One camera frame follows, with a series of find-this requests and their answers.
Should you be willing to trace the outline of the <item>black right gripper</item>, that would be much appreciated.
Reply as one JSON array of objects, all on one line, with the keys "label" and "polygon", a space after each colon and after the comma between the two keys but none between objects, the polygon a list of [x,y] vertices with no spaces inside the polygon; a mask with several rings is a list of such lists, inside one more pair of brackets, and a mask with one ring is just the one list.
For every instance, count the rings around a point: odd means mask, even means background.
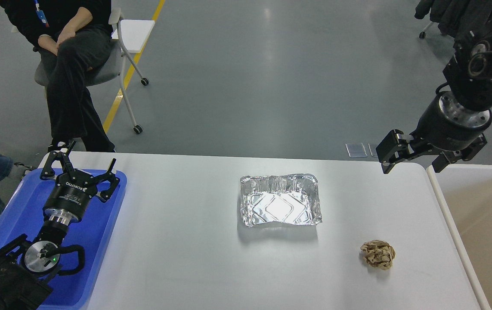
[{"label": "black right gripper", "polygon": [[482,132],[491,123],[490,110],[470,110],[462,106],[451,91],[440,92],[419,118],[414,135],[394,129],[377,145],[382,172],[389,174],[403,161],[439,153],[431,163],[435,173],[459,160],[470,161],[487,144]]}]

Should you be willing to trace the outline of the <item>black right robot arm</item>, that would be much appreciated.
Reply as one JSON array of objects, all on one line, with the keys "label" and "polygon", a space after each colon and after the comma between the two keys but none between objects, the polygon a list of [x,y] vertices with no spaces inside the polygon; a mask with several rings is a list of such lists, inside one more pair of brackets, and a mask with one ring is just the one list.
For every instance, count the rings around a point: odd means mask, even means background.
[{"label": "black right robot arm", "polygon": [[444,91],[436,96],[409,135],[391,130],[376,147],[382,171],[423,155],[436,155],[441,172],[459,160],[470,161],[486,145],[492,123],[492,17],[455,39],[455,53],[445,66]]}]

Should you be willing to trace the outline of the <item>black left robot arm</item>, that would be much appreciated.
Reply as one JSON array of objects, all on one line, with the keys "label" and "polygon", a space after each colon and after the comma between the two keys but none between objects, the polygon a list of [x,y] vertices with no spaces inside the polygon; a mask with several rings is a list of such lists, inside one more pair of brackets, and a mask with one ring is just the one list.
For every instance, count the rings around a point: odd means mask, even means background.
[{"label": "black left robot arm", "polygon": [[126,186],[124,173],[49,153],[0,218],[0,310],[76,310],[92,293]]}]

